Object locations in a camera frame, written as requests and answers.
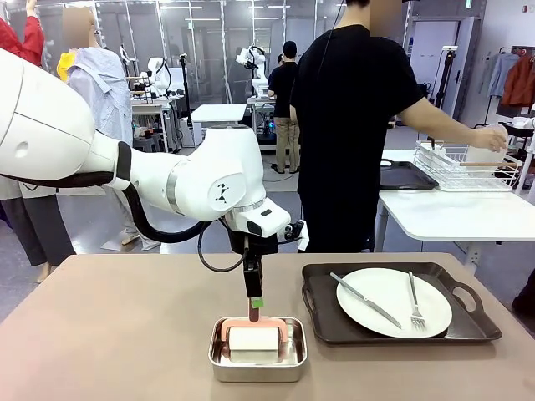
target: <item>white plate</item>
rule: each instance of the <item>white plate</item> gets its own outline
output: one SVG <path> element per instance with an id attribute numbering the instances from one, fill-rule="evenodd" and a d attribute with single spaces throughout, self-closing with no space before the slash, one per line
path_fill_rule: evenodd
<path id="1" fill-rule="evenodd" d="M 342 285 L 336 297 L 342 309 L 358 324 L 395 338 L 429 338 L 444 332 L 451 324 L 451 306 L 447 299 L 431 284 L 415 276 L 415 289 L 420 313 L 425 319 L 425 330 L 413 327 L 412 296 L 409 275 L 390 269 L 363 269 L 343 279 L 370 301 L 375 302 L 397 320 L 401 329 L 360 301 Z"/>

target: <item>stainless steel container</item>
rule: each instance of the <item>stainless steel container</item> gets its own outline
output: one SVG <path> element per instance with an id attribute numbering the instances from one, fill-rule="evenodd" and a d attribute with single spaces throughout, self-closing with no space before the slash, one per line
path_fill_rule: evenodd
<path id="1" fill-rule="evenodd" d="M 249 355 L 244 362 L 232 358 L 228 344 L 221 340 L 222 323 L 229 318 L 233 317 L 217 321 L 211 335 L 208 358 L 217 380 L 229 383 L 292 383 L 301 378 L 307 362 L 307 342 L 303 324 L 298 319 L 278 317 L 288 327 L 288 341 L 279 348 L 276 361 L 273 354 L 265 358 L 262 352 L 246 351 Z"/>

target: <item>fork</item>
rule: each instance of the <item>fork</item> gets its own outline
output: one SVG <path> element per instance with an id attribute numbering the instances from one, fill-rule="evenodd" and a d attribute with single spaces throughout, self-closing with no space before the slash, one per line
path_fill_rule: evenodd
<path id="1" fill-rule="evenodd" d="M 409 282 L 410 289 L 412 290 L 412 298 L 414 299 L 414 306 L 412 307 L 412 315 L 410 316 L 410 321 L 412 325 L 419 329 L 425 330 L 425 319 L 421 316 L 420 311 L 418 310 L 418 300 L 416 299 L 416 290 L 415 290 L 415 279 L 412 276 L 412 272 L 409 272 Z"/>

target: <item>yellow item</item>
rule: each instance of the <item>yellow item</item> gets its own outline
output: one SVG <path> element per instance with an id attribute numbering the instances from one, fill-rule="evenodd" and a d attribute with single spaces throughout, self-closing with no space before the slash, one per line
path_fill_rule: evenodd
<path id="1" fill-rule="evenodd" d="M 56 71 L 58 72 L 59 78 L 64 82 L 67 82 L 67 78 L 69 77 L 69 75 L 67 74 L 67 70 L 71 65 L 73 65 L 75 56 L 76 54 L 74 53 L 61 54 L 58 67 L 56 67 Z"/>

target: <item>red jacket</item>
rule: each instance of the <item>red jacket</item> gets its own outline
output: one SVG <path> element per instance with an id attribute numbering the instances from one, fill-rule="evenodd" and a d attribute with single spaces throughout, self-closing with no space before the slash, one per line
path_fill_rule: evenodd
<path id="1" fill-rule="evenodd" d="M 502 104 L 512 107 L 531 107 L 535 101 L 535 68 L 532 56 L 523 56 L 509 71 Z"/>
<path id="2" fill-rule="evenodd" d="M 18 41 L 15 31 L 13 31 L 13 29 L 0 18 L 0 48 L 41 67 L 43 46 L 43 30 L 41 29 L 39 20 L 35 17 L 28 17 L 26 19 L 24 43 Z"/>

